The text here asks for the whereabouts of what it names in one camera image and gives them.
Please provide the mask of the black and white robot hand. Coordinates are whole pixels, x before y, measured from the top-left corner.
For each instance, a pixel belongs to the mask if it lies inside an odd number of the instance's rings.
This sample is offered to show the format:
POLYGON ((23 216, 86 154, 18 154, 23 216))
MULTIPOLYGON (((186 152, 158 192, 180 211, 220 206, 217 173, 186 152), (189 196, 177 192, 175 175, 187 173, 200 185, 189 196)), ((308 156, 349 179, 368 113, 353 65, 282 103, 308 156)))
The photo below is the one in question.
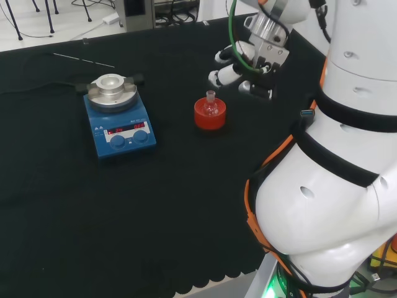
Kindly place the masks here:
POLYGON ((271 101, 277 97, 277 77, 289 51, 251 36, 220 50, 215 61, 223 65, 208 75, 216 88, 238 83, 239 92, 271 101))

